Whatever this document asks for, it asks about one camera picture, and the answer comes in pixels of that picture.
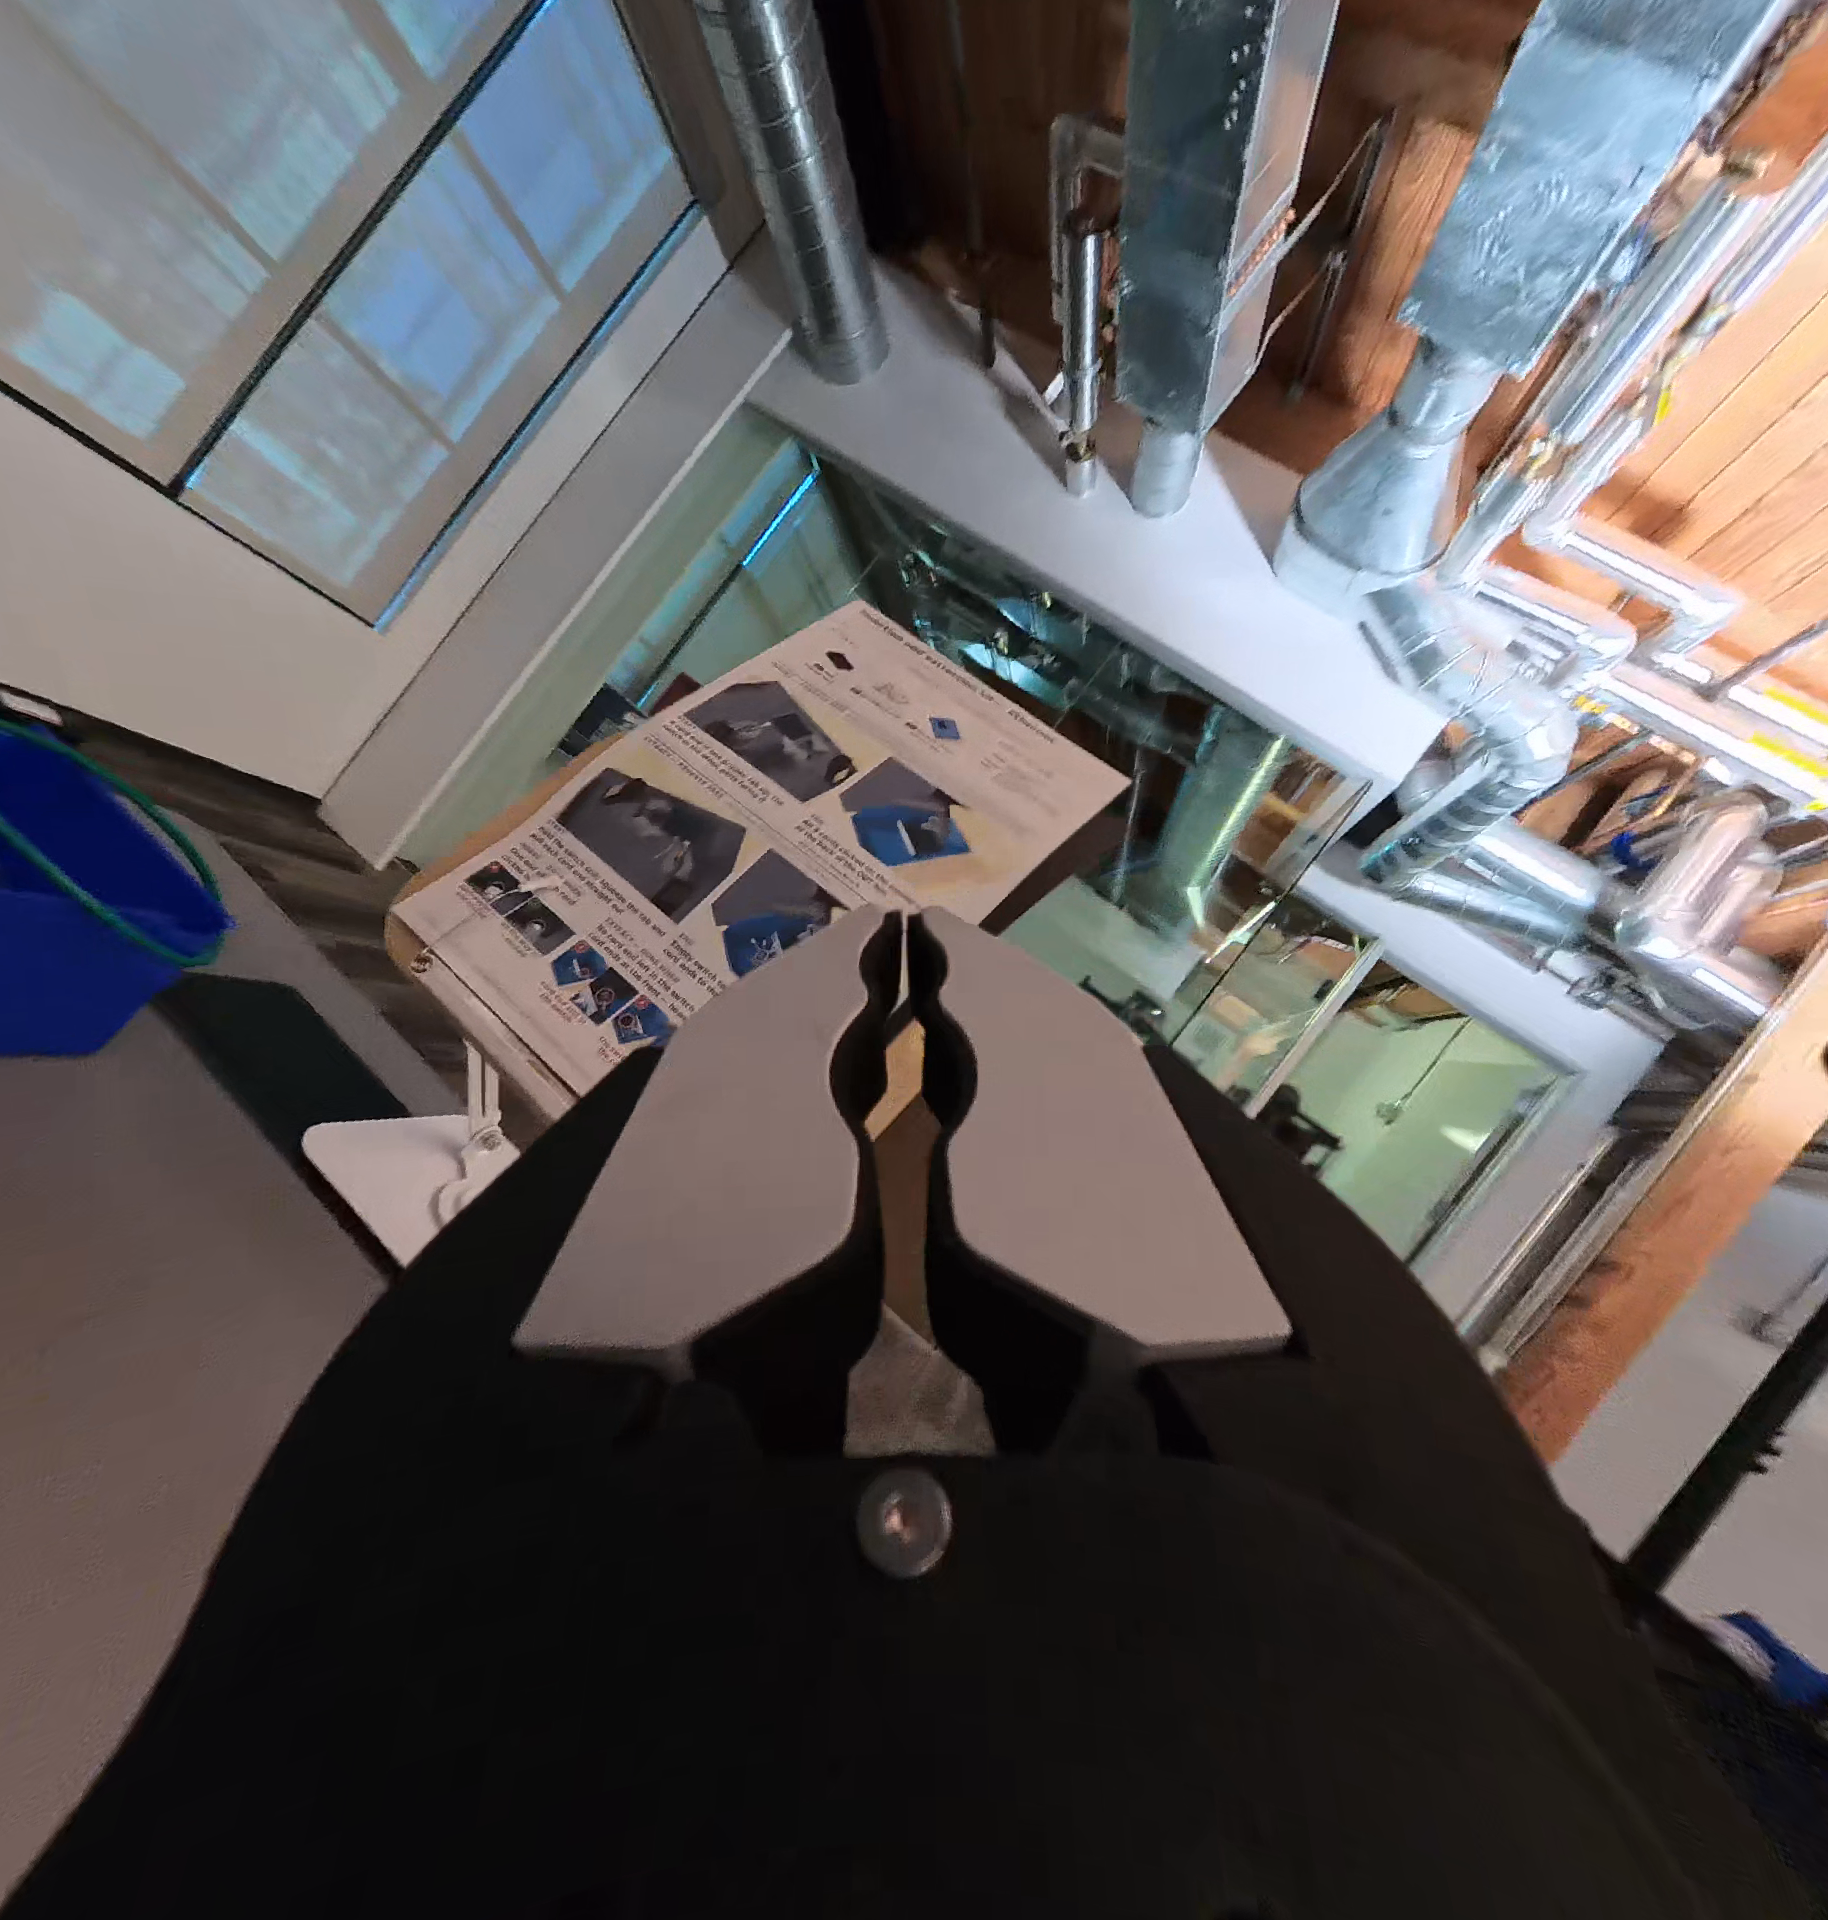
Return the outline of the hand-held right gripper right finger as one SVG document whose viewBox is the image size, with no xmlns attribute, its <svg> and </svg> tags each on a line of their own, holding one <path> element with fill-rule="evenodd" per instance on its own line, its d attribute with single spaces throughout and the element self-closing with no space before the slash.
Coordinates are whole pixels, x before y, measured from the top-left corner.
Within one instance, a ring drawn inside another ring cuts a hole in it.
<svg viewBox="0 0 1828 1920">
<path fill-rule="evenodd" d="M 1004 1458 L 1166 1362 L 1278 1357 L 1287 1310 L 1193 1148 L 1145 1041 L 1032 950 L 908 924 L 923 1027 L 931 1332 Z"/>
</svg>

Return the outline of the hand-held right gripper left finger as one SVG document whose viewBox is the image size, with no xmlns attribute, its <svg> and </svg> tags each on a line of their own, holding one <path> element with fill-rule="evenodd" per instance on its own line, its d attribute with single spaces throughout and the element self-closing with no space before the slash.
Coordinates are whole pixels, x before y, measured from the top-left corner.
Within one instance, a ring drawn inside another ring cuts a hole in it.
<svg viewBox="0 0 1828 1920">
<path fill-rule="evenodd" d="M 722 1389 L 763 1450 L 839 1458 L 883 1326 L 863 1115 L 908 919 L 861 908 L 711 999 L 666 1049 L 514 1350 Z"/>
</svg>

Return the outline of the blue plastic bin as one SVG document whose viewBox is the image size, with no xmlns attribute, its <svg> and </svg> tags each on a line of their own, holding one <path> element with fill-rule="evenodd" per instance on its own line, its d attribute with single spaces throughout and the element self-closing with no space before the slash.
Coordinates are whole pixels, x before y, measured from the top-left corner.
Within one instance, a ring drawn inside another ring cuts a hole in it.
<svg viewBox="0 0 1828 1920">
<path fill-rule="evenodd" d="M 0 719 L 0 1060 L 96 1054 L 232 929 L 218 870 L 163 800 Z"/>
</svg>

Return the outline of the black desk mat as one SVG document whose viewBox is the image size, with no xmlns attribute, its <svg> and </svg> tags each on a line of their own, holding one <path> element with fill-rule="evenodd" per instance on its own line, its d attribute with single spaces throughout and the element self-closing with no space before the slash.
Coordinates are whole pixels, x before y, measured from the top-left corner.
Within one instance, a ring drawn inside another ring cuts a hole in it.
<svg viewBox="0 0 1828 1920">
<path fill-rule="evenodd" d="M 250 1115 L 287 1168 L 315 1180 L 303 1134 L 315 1121 L 397 1121 L 405 1106 L 324 1027 L 324 1016 L 279 980 L 181 973 L 155 1016 L 189 1041 L 210 1085 Z"/>
</svg>

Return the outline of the wooden pillar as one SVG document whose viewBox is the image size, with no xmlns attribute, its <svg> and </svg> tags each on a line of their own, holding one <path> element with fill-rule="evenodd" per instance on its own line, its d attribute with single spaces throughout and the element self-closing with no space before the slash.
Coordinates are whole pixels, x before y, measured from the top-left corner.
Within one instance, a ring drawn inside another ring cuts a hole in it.
<svg viewBox="0 0 1828 1920">
<path fill-rule="evenodd" d="M 1743 1035 L 1652 1159 L 1628 1213 L 1573 1277 L 1554 1310 L 1499 1362 L 1495 1391 L 1554 1470 L 1636 1357 L 1747 1228 L 1756 1204 L 1828 1121 L 1828 938 L 1779 1009 Z"/>
</svg>

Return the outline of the black panel stand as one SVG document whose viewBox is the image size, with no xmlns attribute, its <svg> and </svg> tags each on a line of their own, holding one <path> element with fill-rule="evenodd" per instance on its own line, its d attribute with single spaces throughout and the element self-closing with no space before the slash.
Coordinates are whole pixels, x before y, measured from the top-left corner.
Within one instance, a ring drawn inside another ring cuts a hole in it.
<svg viewBox="0 0 1828 1920">
<path fill-rule="evenodd" d="M 1699 1470 L 1654 1505 L 1654 1519 L 1647 1526 L 1647 1535 L 1628 1549 L 1620 1569 L 1609 1577 L 1617 1601 L 1636 1619 L 1662 1605 L 1665 1581 L 1687 1569 L 1687 1561 L 1703 1549 L 1703 1535 L 1717 1526 L 1738 1488 L 1756 1471 L 1779 1470 L 1791 1418 L 1828 1381 L 1828 1290 L 1809 1300 L 1801 1332 L 1790 1332 L 1785 1318 L 1801 1295 L 1809 1290 L 1791 1290 L 1790 1300 L 1764 1310 L 1731 1318 L 1731 1338 L 1747 1338 L 1756 1349 L 1769 1349 L 1779 1357 L 1764 1362 L 1764 1377 L 1747 1389 L 1738 1418 L 1716 1433 L 1716 1443 L 1699 1458 Z"/>
</svg>

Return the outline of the metal pipe fitting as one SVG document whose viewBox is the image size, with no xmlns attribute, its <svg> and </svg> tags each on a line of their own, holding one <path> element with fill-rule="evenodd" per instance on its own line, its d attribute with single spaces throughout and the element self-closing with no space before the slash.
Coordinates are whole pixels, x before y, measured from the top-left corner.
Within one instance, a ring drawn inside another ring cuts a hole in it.
<svg viewBox="0 0 1828 1920">
<path fill-rule="evenodd" d="M 1089 498 L 1102 480 L 1102 374 L 1106 374 L 1106 219 L 1095 178 L 1126 178 L 1126 131 L 1095 115 L 1056 115 L 1048 126 L 1048 303 L 1063 323 L 1063 470 L 1064 492 Z"/>
</svg>

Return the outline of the window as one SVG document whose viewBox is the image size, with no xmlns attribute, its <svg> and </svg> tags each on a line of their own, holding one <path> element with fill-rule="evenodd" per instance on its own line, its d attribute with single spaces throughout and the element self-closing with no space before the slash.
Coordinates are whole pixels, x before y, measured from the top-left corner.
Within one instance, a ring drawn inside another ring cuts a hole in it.
<svg viewBox="0 0 1828 1920">
<path fill-rule="evenodd" d="M 696 219 L 606 0 L 0 0 L 0 389 L 374 626 Z"/>
</svg>

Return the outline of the large rectangular metal duct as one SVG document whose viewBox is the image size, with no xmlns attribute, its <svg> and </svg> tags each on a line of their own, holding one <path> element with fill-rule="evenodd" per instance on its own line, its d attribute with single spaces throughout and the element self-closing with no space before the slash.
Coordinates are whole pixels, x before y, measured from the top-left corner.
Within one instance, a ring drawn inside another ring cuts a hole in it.
<svg viewBox="0 0 1828 1920">
<path fill-rule="evenodd" d="M 1129 504 L 1175 517 L 1262 360 L 1333 0 L 1134 0 L 1118 213 Z"/>
</svg>

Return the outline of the round metal duct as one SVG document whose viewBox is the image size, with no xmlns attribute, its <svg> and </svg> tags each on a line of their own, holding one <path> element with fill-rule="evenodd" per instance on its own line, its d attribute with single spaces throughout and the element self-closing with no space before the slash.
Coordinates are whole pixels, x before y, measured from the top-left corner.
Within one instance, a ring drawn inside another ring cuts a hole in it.
<svg viewBox="0 0 1828 1920">
<path fill-rule="evenodd" d="M 696 15 L 774 235 L 797 357 L 814 378 L 853 389 L 883 374 L 891 326 L 817 14 L 810 0 L 696 0 Z"/>
</svg>

